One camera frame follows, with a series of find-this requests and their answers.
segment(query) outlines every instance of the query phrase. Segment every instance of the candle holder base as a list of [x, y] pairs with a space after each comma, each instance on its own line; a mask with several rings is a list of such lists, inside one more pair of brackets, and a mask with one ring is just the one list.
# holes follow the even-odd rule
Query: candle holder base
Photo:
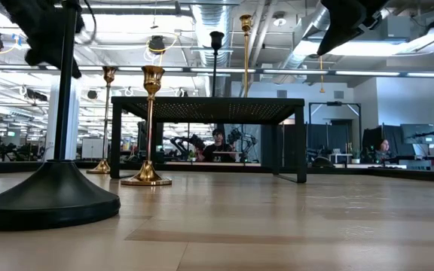
[[172, 180], [160, 177], [155, 172], [152, 162], [146, 160], [143, 162], [142, 168], [136, 175], [134, 175], [132, 178], [122, 180], [121, 184], [156, 186], [172, 184]]
[[98, 166], [94, 169], [88, 169], [88, 174], [109, 174], [110, 173], [110, 165], [106, 160], [100, 160]]

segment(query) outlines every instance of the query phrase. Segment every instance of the black table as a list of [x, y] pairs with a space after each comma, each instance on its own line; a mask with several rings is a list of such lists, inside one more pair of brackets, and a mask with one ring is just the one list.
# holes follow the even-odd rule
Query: black table
[[[112, 150], [120, 149], [121, 114], [125, 110], [147, 120], [147, 97], [112, 97]], [[155, 123], [225, 123], [225, 124], [264, 124], [272, 128], [271, 141], [279, 142], [279, 124], [295, 115], [297, 179], [279, 174], [282, 160], [282, 146], [276, 143], [272, 151], [272, 173], [278, 177], [305, 183], [306, 138], [304, 128], [303, 99], [268, 98], [206, 98], [206, 97], [157, 97], [154, 101]], [[152, 135], [156, 137], [156, 125], [152, 125]], [[152, 139], [151, 151], [156, 151]], [[120, 152], [111, 152], [112, 178], [120, 178]]]

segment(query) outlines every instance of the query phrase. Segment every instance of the wooden table surface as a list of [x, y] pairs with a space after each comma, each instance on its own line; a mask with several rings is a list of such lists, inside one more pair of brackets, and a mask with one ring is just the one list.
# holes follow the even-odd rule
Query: wooden table surface
[[[160, 174], [173, 184], [126, 187], [88, 175], [120, 195], [120, 214], [0, 232], [0, 271], [434, 270], [434, 182], [309, 175], [297, 185], [267, 174]], [[0, 193], [28, 176], [0, 175]]]

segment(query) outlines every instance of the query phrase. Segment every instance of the black lamp base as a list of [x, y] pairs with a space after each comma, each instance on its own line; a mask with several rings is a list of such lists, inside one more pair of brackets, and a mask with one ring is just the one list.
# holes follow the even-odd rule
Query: black lamp base
[[0, 230], [43, 230], [101, 221], [118, 213], [120, 198], [85, 178], [70, 160], [49, 160], [0, 193]]

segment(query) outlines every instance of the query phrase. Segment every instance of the gold candlestick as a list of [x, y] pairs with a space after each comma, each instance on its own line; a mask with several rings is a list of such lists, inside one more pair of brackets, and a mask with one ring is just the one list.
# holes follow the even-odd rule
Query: gold candlestick
[[103, 154], [102, 159], [98, 163], [98, 166], [94, 169], [88, 169], [89, 174], [109, 174], [110, 165], [106, 160], [108, 153], [108, 124], [109, 124], [109, 99], [110, 99], [110, 88], [112, 87], [112, 82], [115, 79], [115, 72], [117, 69], [115, 67], [105, 66], [103, 67], [103, 79], [106, 81], [106, 102], [105, 102], [105, 123], [103, 124]]
[[242, 23], [242, 31], [244, 31], [244, 97], [249, 94], [249, 31], [252, 16], [246, 14], [240, 17]]
[[155, 94], [160, 90], [160, 80], [164, 74], [164, 69], [157, 66], [147, 65], [142, 67], [145, 81], [143, 87], [148, 92], [148, 109], [147, 109], [147, 160], [143, 162], [140, 171], [132, 178], [121, 181], [125, 185], [164, 185], [172, 184], [172, 180], [160, 177], [151, 162], [151, 125], [154, 113]]

